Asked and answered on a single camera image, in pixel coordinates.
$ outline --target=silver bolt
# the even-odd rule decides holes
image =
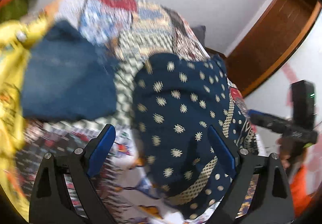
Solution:
[[[271,156],[275,160],[277,160],[279,158],[279,156],[276,153],[272,153]]]
[[[52,156],[52,154],[48,152],[48,153],[45,154],[44,158],[49,159],[51,156]]]
[[[241,148],[241,149],[239,150],[239,152],[240,152],[241,154],[243,154],[243,155],[247,155],[247,154],[248,154],[248,150],[247,150],[247,149],[245,149],[245,148]]]
[[[77,148],[77,149],[74,150],[74,153],[77,154],[77,155],[81,154],[82,152],[83,152],[82,148]]]

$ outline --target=yellow object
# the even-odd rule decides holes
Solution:
[[[39,18],[29,25],[9,21],[0,25],[0,185],[28,221],[29,202],[19,185],[14,156],[24,145],[20,90],[29,50],[47,32],[48,23]]]

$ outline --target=white dot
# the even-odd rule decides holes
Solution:
[[[213,205],[216,201],[214,199],[212,199],[211,201],[209,201],[209,206]]]
[[[191,220],[194,220],[196,217],[197,217],[197,214],[191,214],[189,218],[190,218]]]
[[[197,204],[197,203],[192,203],[192,204],[190,205],[190,208],[191,208],[192,210],[195,210],[197,207],[198,207],[198,204]]]

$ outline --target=red patch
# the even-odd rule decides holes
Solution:
[[[111,8],[124,9],[127,11],[137,11],[137,5],[135,0],[101,0],[107,6]]]

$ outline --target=clothing pile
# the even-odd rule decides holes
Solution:
[[[15,160],[24,196],[30,199],[46,152],[84,147],[110,123],[117,137],[92,182],[114,218],[206,222],[232,181],[207,127],[216,124],[238,147],[260,150],[223,60],[210,59],[189,24],[156,3],[57,0],[45,11],[53,25],[31,48],[21,89],[28,123]],[[65,179],[77,213],[86,216]]]

